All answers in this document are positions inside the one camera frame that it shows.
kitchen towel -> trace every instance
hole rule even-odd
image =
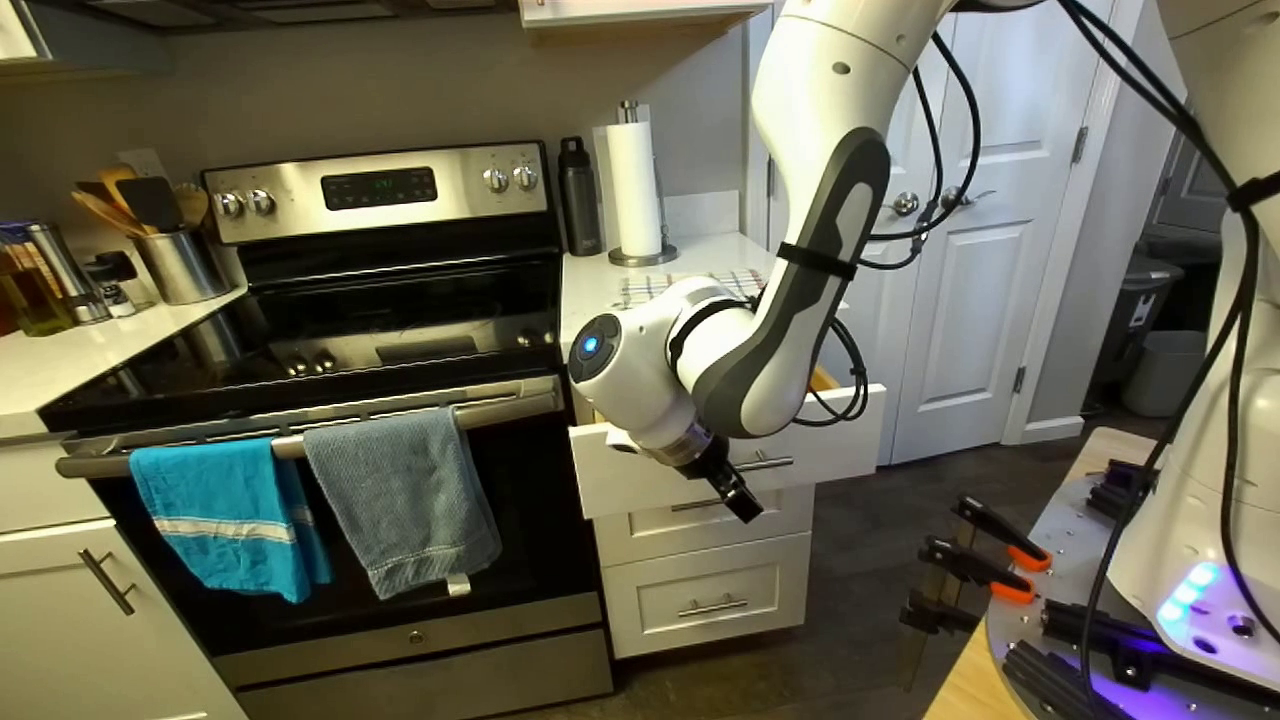
[[[382,602],[503,553],[454,407],[313,428],[303,453]]]
[[[596,127],[599,204],[615,250],[627,260],[665,254],[665,213],[652,162],[652,127],[645,122],[615,122]]]
[[[128,473],[206,588],[301,603],[331,582],[301,475],[270,442],[137,448]]]

paper towel roll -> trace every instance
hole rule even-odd
[[[665,218],[657,195],[652,127],[649,123],[603,123],[599,133],[599,200],[611,226],[615,250],[631,260],[665,254]]]

bottle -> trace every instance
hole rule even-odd
[[[0,230],[0,295],[30,335],[52,335],[76,325],[55,275],[40,260],[25,230]]]
[[[561,141],[561,232],[568,255],[596,255],[603,250],[591,155],[581,138]]]
[[[30,226],[30,240],[40,250],[52,282],[63,290],[63,306],[79,325],[108,320],[108,310],[98,300],[84,268],[74,260],[55,226]]]

kitchen utensil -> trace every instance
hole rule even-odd
[[[90,195],[98,195],[98,200],[104,200],[104,204],[115,204],[113,193],[108,193],[108,183],[101,183],[101,181],[76,181],[76,193],[90,193]]]
[[[172,183],[172,200],[185,218],[185,230],[202,230],[207,221],[207,193],[202,183]]]
[[[128,170],[128,164],[108,164],[108,170],[101,174],[101,181],[104,181],[113,204],[115,204],[128,221],[137,221],[132,207],[128,207],[128,200],[123,200],[123,193],[120,193],[120,181],[132,181],[132,170]]]
[[[123,195],[132,221],[178,232],[185,230],[185,213],[163,176],[132,176],[120,181],[115,193]]]
[[[91,193],[79,193],[79,190],[74,193],[74,200],[79,207],[90,207],[98,221],[113,226],[115,232],[140,236],[137,221],[123,207],[115,207],[115,204],[108,204],[108,200],[101,200]]]

blue towel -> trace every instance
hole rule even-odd
[[[128,470],[154,523],[206,588],[301,603],[331,582],[301,475],[278,463],[270,442],[140,448]]]
[[[303,448],[382,602],[483,572],[503,553],[454,407],[316,428]]]

